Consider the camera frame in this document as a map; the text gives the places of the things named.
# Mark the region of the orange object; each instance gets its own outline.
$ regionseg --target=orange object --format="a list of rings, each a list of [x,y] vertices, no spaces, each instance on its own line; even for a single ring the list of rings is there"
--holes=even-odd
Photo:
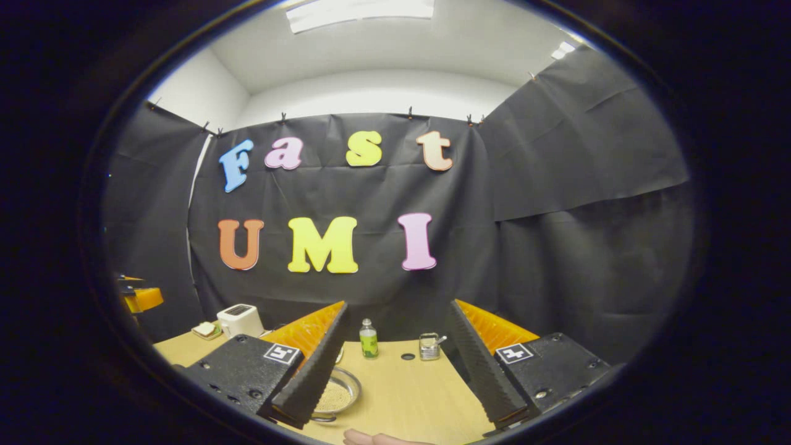
[[[268,333],[261,337],[261,340],[299,348],[305,356],[297,368],[297,371],[299,371],[318,348],[319,343],[324,338],[324,334],[327,333],[332,322],[335,321],[343,304],[343,301],[339,301],[312,314],[305,315],[280,329]]]
[[[149,287],[146,289],[134,289],[134,296],[124,295],[129,310],[132,314],[140,314],[144,310],[149,310],[162,304],[162,292],[159,287]]]
[[[486,345],[486,349],[489,350],[491,355],[494,355],[494,351],[498,348],[539,338],[539,336],[525,328],[514,325],[512,322],[475,307],[470,303],[457,299],[456,304],[464,312],[467,320],[475,329],[478,337],[481,337],[483,344]]]

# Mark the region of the black fabric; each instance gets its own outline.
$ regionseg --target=black fabric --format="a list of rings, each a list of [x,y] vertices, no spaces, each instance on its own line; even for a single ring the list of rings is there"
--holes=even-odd
[[[480,126],[498,221],[660,190],[688,179],[649,96],[606,55],[580,46]]]
[[[628,360],[671,310],[692,246],[689,184],[500,222],[501,309]]]
[[[151,340],[205,318],[187,255],[187,208],[207,133],[160,108],[142,106],[120,136],[104,193],[104,239],[118,273],[159,287],[164,302],[138,320]]]
[[[378,131],[382,159],[375,166],[346,163],[347,141],[356,131]],[[415,140],[429,131],[450,139],[445,157],[450,170],[437,172],[423,160]],[[294,170],[269,169],[264,156],[272,143],[294,136],[305,143]],[[245,139],[247,180],[226,193],[218,159]],[[487,191],[486,150],[474,128],[442,118],[359,114],[319,116],[262,124],[232,131],[210,145],[195,182],[189,212],[193,268],[207,314],[235,303],[259,308],[264,326],[290,322],[330,303],[349,303],[347,340],[358,338],[358,324],[370,318],[379,340],[413,340],[442,329],[448,303],[455,298],[496,310],[498,304],[497,227]],[[428,225],[437,266],[402,269],[405,238],[397,218],[406,213],[432,215]],[[311,268],[290,272],[293,233],[289,220],[308,217],[324,234],[339,216],[357,219],[354,260],[359,271],[332,274]],[[258,263],[250,270],[226,266],[219,254],[218,222],[261,219]],[[247,252],[247,234],[237,230],[237,254]]]

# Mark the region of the ceiling light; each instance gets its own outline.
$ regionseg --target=ceiling light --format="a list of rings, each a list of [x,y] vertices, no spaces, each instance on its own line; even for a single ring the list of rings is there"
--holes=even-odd
[[[572,51],[574,51],[574,47],[571,46],[571,44],[569,42],[563,42],[562,44],[560,44],[560,51],[572,52]]]
[[[430,19],[434,0],[316,0],[286,11],[291,32],[379,17]]]

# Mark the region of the peach letter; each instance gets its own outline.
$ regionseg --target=peach letter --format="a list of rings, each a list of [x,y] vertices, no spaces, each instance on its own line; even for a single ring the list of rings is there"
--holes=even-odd
[[[432,170],[445,171],[453,167],[453,160],[442,157],[442,147],[450,146],[450,140],[440,137],[439,131],[429,131],[418,138],[423,145],[423,161]]]
[[[249,270],[258,262],[258,235],[263,229],[260,219],[248,219],[244,228],[248,231],[248,251],[244,257],[237,256],[234,248],[239,222],[235,219],[223,219],[217,224],[220,228],[220,258],[226,266],[236,270]]]

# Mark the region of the finger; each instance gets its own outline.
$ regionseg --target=finger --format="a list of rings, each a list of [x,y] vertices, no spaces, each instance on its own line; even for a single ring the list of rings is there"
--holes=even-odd
[[[377,434],[373,437],[373,445],[431,445],[431,444],[423,443],[423,442],[409,442],[407,440],[397,439],[391,435]]]
[[[353,445],[373,445],[373,439],[364,432],[356,429],[347,429],[343,432],[343,437],[352,442]]]

